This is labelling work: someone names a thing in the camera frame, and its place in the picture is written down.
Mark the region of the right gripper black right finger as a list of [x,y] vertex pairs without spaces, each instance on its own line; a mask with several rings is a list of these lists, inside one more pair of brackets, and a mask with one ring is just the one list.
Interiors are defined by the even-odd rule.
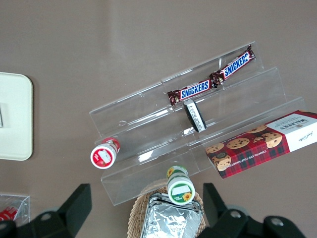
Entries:
[[261,238],[263,225],[239,209],[229,209],[213,183],[204,183],[203,202],[209,226],[200,238]]

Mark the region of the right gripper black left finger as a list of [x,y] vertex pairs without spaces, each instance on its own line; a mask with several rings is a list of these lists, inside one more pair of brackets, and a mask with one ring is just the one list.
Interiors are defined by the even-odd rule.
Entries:
[[74,238],[92,210],[91,186],[79,185],[56,210],[37,216],[17,229],[18,238]]

